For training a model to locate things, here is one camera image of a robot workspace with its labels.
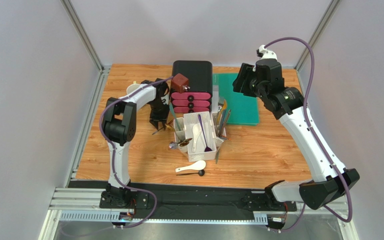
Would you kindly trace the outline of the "gold handled knife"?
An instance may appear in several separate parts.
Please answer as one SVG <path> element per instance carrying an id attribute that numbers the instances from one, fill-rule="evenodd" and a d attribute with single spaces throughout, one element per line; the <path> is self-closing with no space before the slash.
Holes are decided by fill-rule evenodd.
<path id="1" fill-rule="evenodd" d="M 228 104 L 227 104 L 227 100 L 224 99 L 224 106 L 223 106 L 221 112 L 220 112 L 219 114 L 217 114 L 217 117 L 218 117 L 218 118 L 222 116 L 222 113 L 223 113 L 223 111 L 227 108 L 227 105 L 228 105 Z"/>

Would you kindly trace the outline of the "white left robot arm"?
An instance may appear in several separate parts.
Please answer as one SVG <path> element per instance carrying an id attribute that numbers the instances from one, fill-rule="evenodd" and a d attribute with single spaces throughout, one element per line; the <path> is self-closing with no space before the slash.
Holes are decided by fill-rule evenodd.
<path id="1" fill-rule="evenodd" d="M 118 199 L 123 204 L 131 201 L 129 149 L 137 131 L 137 111 L 149 105 L 151 125 L 156 129 L 166 129 L 170 111 L 169 92 L 167 80 L 158 78 L 133 83 L 125 96 L 107 100 L 99 119 L 99 130 L 108 142 L 111 154 L 110 176 L 104 192 L 106 198 Z"/>

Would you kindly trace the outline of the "teal plastic knife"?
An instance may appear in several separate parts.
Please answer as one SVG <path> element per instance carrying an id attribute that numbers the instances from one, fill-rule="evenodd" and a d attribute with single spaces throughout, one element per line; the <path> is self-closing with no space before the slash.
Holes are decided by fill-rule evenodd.
<path id="1" fill-rule="evenodd" d="M 176 129 L 177 131 L 181 131 L 182 128 L 181 128 L 181 125 L 179 124 L 179 121 L 178 121 L 178 118 L 177 118 L 176 113 L 175 113 L 175 111 L 174 111 L 174 107 L 173 107 L 173 104 L 172 104 L 172 103 L 169 104 L 169 111 L 170 111 L 170 113 L 171 113 L 172 116 L 173 116 L 173 121 L 174 121 L 174 124 L 175 124 L 175 129 Z"/>

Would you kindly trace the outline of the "white ceramic spoon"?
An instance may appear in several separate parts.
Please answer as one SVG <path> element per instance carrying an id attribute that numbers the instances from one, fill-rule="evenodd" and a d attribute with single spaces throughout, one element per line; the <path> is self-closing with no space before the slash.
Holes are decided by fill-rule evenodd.
<path id="1" fill-rule="evenodd" d="M 205 160 L 198 160 L 198 161 L 196 161 L 193 164 L 190 164 L 188 166 L 176 168 L 175 172 L 179 173 L 179 172 L 182 172 L 182 171 L 189 171 L 189 170 L 200 171 L 200 170 L 204 170 L 206 165 L 207 165 L 207 163 L 206 163 Z"/>
<path id="2" fill-rule="evenodd" d="M 195 124 L 193 127 L 192 127 L 192 135 L 193 135 L 193 143 L 192 143 L 192 152 L 195 153 L 196 152 L 196 149 L 197 149 L 197 142 L 198 142 L 198 138 L 200 137 L 202 133 L 202 129 L 201 127 L 198 125 L 198 124 Z"/>

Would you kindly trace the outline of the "black and pink drawer box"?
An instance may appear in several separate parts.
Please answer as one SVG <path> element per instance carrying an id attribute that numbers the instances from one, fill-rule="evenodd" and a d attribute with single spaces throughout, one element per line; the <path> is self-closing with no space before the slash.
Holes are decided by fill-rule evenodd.
<path id="1" fill-rule="evenodd" d="M 207 60 L 176 60 L 172 75 L 181 74 L 188 79 L 188 89 L 170 90 L 175 113 L 209 112 L 212 109 L 213 65 Z"/>

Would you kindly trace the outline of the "purple metal spoon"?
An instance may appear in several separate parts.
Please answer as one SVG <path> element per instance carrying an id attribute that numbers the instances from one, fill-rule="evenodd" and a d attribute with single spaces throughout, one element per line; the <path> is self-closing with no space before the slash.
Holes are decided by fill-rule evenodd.
<path id="1" fill-rule="evenodd" d="M 205 130 L 204 130 L 204 125 L 203 125 L 202 117 L 201 117 L 200 114 L 198 114 L 198 120 L 199 120 L 199 124 L 200 124 L 200 127 L 201 127 L 202 135 L 203 135 L 203 138 L 204 138 L 204 143 L 205 143 L 204 151 L 205 152 L 211 152 L 212 149 L 208 146 L 208 142 L 207 142 L 207 138 L 206 138 Z"/>

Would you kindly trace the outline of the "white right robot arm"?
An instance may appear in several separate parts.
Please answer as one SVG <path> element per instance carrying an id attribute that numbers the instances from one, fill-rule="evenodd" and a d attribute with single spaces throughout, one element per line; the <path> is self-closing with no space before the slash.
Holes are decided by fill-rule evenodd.
<path id="1" fill-rule="evenodd" d="M 350 204 L 350 189 L 360 179 L 359 173 L 346 168 L 319 136 L 301 92 L 296 87 L 285 86 L 276 53 L 261 45 L 256 55 L 259 60 L 254 65 L 241 65 L 233 91 L 263 102 L 294 139 L 311 174 L 310 180 L 274 182 L 265 192 L 273 202 L 302 202 L 313 210 L 326 207 L 342 196 Z"/>

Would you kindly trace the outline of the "teal plastic spoon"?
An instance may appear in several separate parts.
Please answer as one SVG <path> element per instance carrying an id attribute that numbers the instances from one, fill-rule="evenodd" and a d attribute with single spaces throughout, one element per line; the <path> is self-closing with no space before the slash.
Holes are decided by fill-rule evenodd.
<path id="1" fill-rule="evenodd" d="M 217 151 L 216 151 L 216 155 L 215 155 L 215 164 L 216 165 L 218 164 L 218 161 L 219 161 L 220 149 L 221 149 L 221 147 L 218 147 Z"/>

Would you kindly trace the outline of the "white perforated utensil caddy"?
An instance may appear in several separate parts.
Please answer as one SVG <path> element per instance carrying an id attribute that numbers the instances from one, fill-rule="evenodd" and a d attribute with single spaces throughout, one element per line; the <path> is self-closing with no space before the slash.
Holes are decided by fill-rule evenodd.
<path id="1" fill-rule="evenodd" d="M 216 133 L 217 125 L 215 125 L 214 123 L 213 115 L 208 111 L 185 113 L 181 117 L 178 117 L 178 122 L 181 126 L 181 131 L 177 131 L 175 129 L 176 126 L 174 123 L 175 140 L 179 142 L 180 139 L 185 140 L 188 138 L 193 138 L 193 132 L 192 132 L 193 126 L 195 124 L 198 124 L 200 126 L 198 114 L 201 115 L 205 136 L 207 139 L 207 144 L 212 149 L 212 151 L 205 152 L 206 145 L 205 145 L 203 134 L 201 132 L 201 135 L 199 136 L 196 144 L 196 152 L 192 152 L 193 140 L 191 140 L 187 146 L 178 147 L 179 151 L 183 155 L 185 155 L 188 161 L 191 163 L 200 161 L 200 160 L 203 160 L 203 161 L 215 160 L 218 147 L 221 147 L 222 144 L 224 143 L 224 140 L 221 137 L 218 137 Z"/>

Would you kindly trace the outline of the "large silver fork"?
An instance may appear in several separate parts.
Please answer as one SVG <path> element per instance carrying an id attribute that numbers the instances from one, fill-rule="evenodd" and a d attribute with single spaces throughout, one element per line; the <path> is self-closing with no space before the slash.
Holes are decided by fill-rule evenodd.
<path id="1" fill-rule="evenodd" d="M 224 104 L 225 104 L 225 98 L 222 96 L 219 96 L 218 103 L 217 103 L 217 114 L 219 114 L 222 111 Z"/>

